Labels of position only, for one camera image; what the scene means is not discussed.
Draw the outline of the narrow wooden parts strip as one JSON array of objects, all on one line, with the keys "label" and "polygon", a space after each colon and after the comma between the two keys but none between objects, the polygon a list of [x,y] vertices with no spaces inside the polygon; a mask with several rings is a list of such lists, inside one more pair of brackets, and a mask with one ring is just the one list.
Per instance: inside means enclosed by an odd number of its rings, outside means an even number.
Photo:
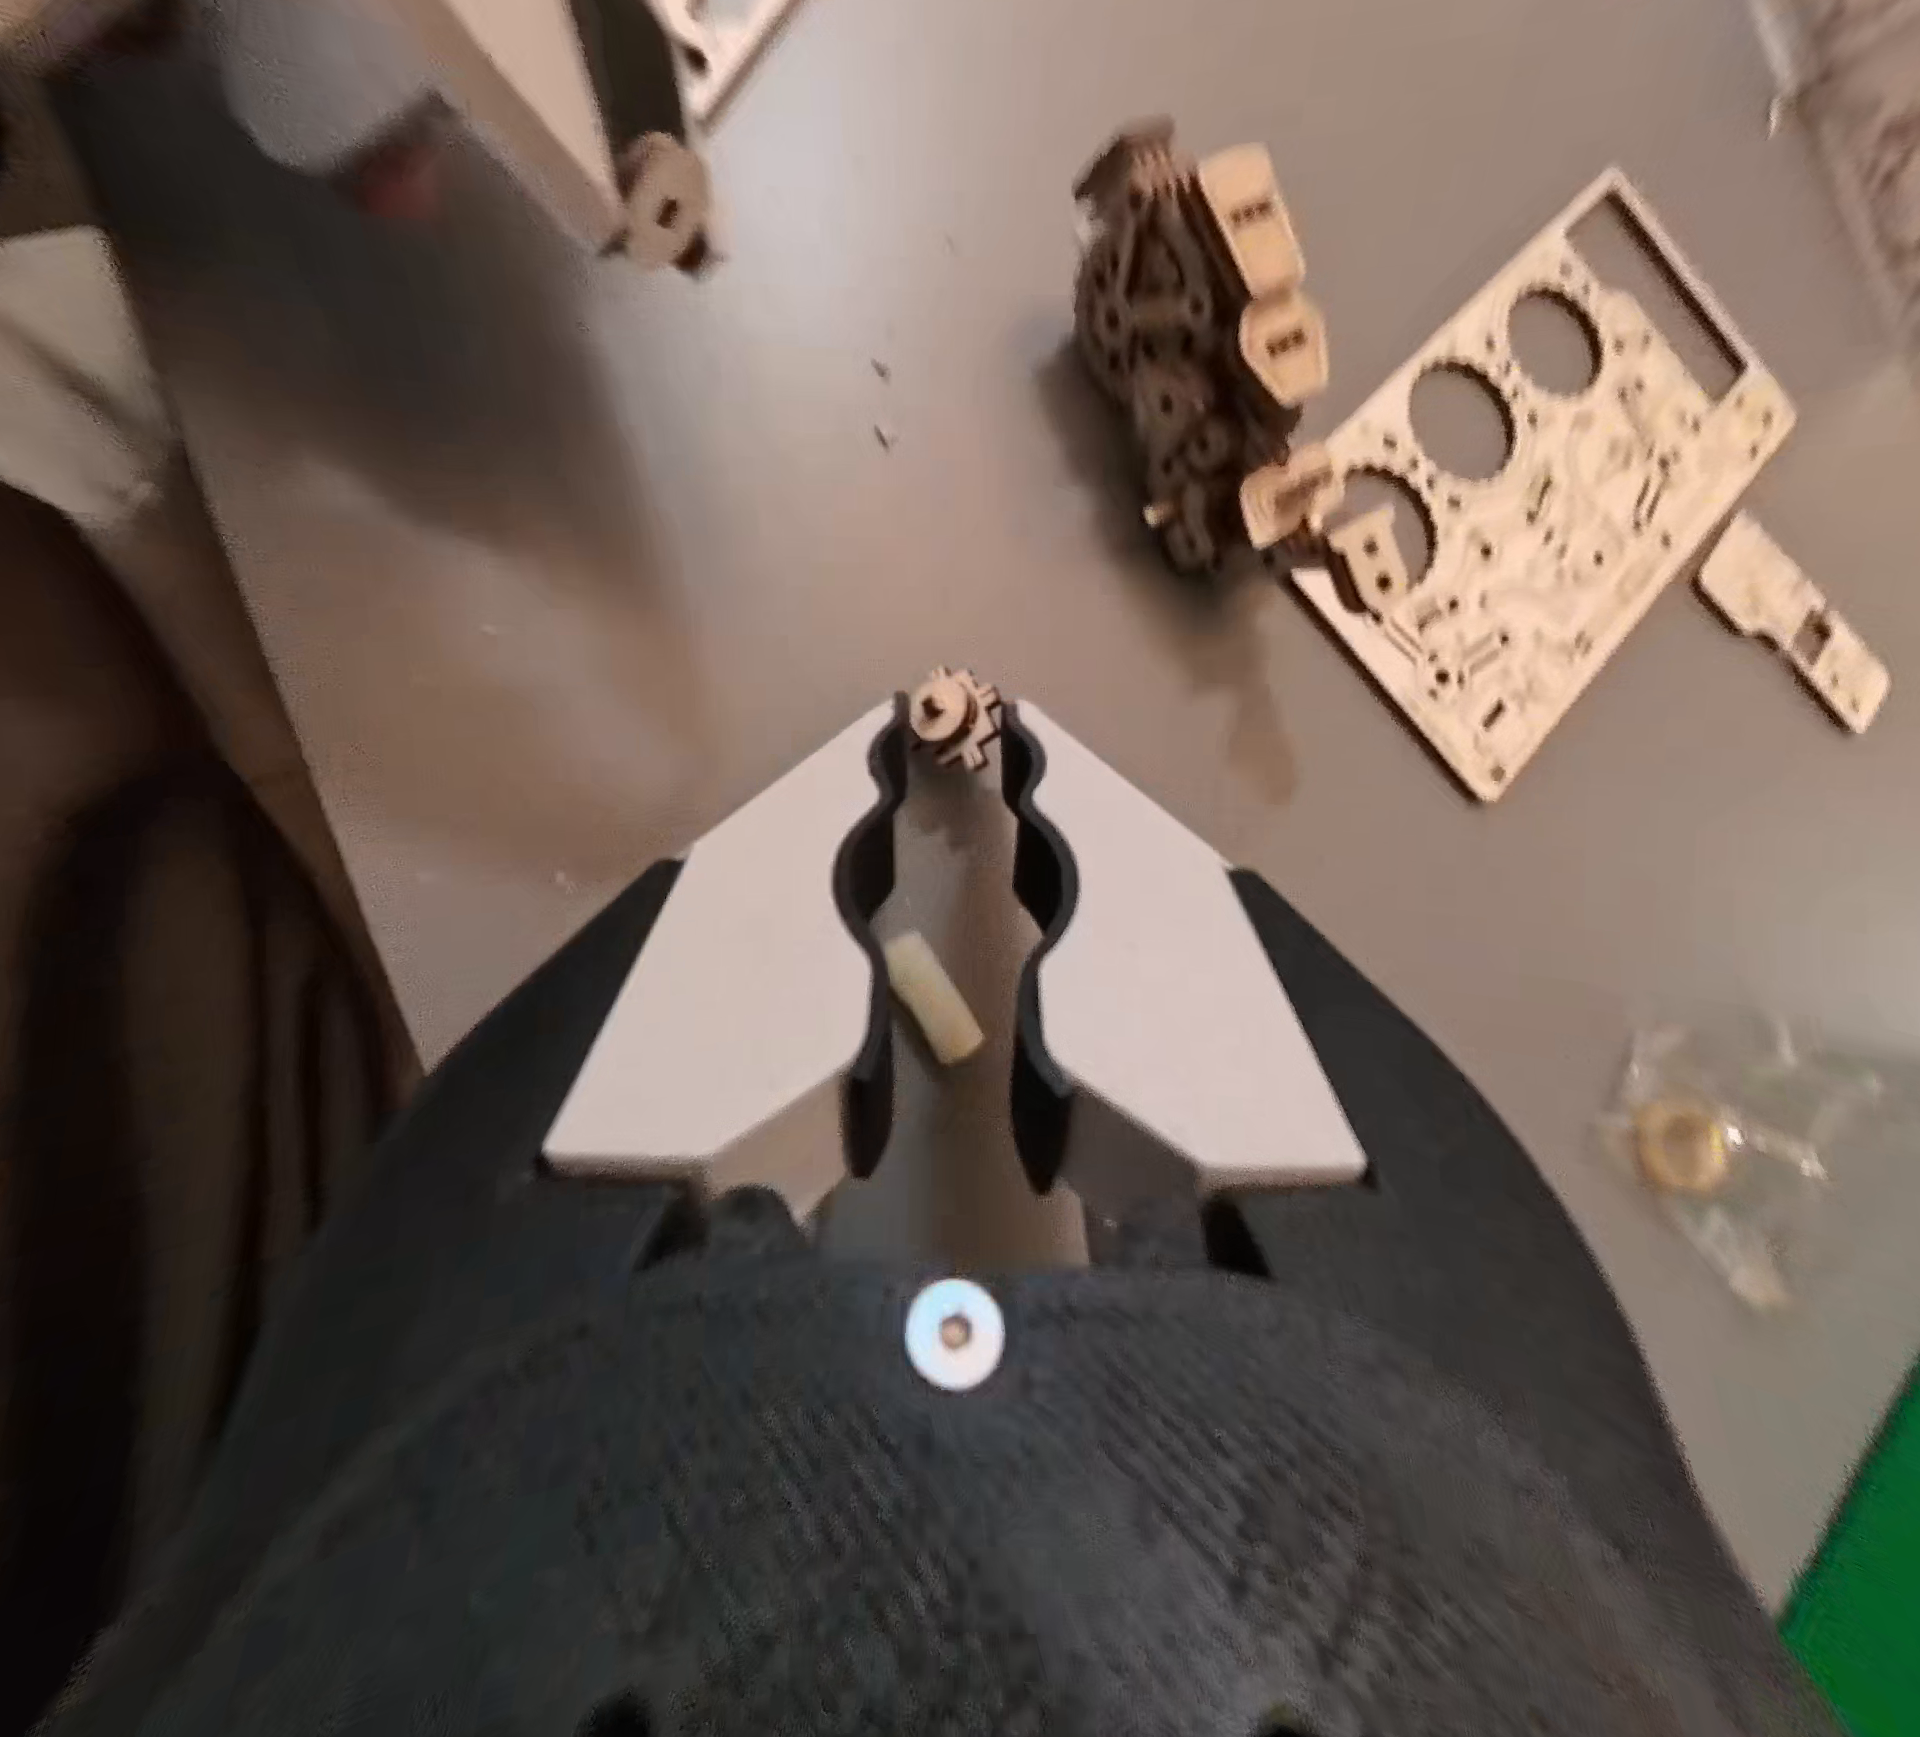
[{"label": "narrow wooden parts strip", "polygon": [[1872,727],[1892,690],[1886,665],[1761,518],[1737,513],[1695,576],[1716,616],[1773,651],[1838,727]]}]

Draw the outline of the clear plastic bag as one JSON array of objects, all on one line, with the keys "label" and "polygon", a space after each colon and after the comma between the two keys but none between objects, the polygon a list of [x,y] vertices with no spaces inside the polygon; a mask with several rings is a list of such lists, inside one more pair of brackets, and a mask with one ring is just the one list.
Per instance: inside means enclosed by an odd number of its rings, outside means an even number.
[{"label": "clear plastic bag", "polygon": [[1628,1041],[1594,1137],[1746,1313],[1782,1316],[1848,1250],[1884,1113],[1862,1056],[1780,1018],[1662,1018]]}]

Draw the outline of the wooden sheet with round holes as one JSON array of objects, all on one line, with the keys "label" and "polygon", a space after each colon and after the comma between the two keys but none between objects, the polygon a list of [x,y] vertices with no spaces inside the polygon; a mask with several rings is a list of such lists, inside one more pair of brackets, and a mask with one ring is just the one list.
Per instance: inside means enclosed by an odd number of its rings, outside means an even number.
[{"label": "wooden sheet with round holes", "polygon": [[[1575,230],[1620,217],[1733,362],[1718,394]],[[1481,804],[1497,804],[1789,440],[1796,408],[1620,168],[1530,236],[1325,440],[1428,532],[1330,525],[1293,588]]]}]

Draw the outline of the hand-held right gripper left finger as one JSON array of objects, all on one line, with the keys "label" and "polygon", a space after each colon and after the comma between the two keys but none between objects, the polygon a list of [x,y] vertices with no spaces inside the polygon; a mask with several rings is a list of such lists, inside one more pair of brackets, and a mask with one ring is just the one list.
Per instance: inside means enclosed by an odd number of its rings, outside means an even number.
[{"label": "hand-held right gripper left finger", "polygon": [[856,717],[692,842],[543,1144],[565,1176],[741,1188],[812,1214],[896,1113],[876,915],[898,881],[906,700]]}]

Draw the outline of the small wooden gear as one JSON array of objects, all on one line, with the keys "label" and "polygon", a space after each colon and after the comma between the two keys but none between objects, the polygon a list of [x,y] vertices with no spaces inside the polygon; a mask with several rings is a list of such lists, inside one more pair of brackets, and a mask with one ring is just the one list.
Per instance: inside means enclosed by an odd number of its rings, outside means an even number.
[{"label": "small wooden gear", "polygon": [[936,667],[910,695],[908,725],[936,767],[978,775],[1000,736],[1002,696],[973,669]]}]

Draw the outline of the wooden mechanical model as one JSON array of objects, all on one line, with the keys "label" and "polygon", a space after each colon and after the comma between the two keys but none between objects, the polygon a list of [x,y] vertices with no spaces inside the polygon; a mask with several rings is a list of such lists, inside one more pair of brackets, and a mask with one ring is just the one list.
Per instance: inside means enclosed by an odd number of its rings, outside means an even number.
[{"label": "wooden mechanical model", "polygon": [[1296,440],[1333,359],[1272,156],[1179,138],[1129,123],[1077,178],[1073,330],[1133,429],[1142,522],[1179,573],[1217,573],[1317,544],[1344,485]]}]

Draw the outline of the green plastic item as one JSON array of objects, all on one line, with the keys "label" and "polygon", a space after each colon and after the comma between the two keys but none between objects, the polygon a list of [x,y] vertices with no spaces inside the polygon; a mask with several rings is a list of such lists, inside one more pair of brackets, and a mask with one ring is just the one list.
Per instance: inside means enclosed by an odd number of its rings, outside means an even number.
[{"label": "green plastic item", "polygon": [[1919,1372],[1886,1409],[1782,1616],[1853,1736],[1919,1732]]}]

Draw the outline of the grey desk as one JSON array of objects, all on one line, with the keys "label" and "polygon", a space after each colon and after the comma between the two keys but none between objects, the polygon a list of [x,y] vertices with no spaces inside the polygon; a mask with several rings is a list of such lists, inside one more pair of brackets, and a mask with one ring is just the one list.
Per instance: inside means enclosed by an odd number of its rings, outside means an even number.
[{"label": "grey desk", "polygon": [[[140,69],[127,260],[424,1063],[655,854],[965,663],[1260,866],[1501,1107],[1780,1599],[1916,1348],[1903,1157],[1756,1319],[1594,1140],[1644,1021],[1916,1038],[1916,399],[1743,0],[808,0],[712,146],[726,258],[423,229]],[[1117,124],[1266,140],[1339,419],[1618,164],[1801,407],[1765,525],[1889,665],[1853,739],[1680,582],[1482,811],[1280,587],[1192,596],[1062,357]]]}]

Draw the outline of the printed instruction sheet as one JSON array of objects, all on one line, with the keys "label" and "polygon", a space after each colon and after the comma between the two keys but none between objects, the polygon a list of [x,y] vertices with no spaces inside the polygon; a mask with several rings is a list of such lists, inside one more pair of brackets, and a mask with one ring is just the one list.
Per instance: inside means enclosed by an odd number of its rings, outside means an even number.
[{"label": "printed instruction sheet", "polygon": [[1916,351],[1919,0],[1750,0],[1891,325]]}]

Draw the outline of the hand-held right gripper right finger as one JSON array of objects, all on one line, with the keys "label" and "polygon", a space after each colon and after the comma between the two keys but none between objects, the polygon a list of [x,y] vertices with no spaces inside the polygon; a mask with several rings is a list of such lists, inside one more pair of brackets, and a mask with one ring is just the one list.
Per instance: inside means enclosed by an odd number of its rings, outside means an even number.
[{"label": "hand-held right gripper right finger", "polygon": [[1255,878],[1038,702],[1000,799],[1028,925],[1011,1129],[1083,1265],[1264,1265],[1266,1216],[1371,1196],[1371,1154],[1250,909]]}]

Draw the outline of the small pale wax stick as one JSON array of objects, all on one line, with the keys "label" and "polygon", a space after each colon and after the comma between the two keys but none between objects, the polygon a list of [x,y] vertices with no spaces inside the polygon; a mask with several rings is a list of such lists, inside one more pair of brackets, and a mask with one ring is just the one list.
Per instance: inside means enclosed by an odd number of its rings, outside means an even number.
[{"label": "small pale wax stick", "polygon": [[931,940],[905,931],[884,940],[882,962],[892,997],[943,1068],[973,1060],[986,1035]]}]

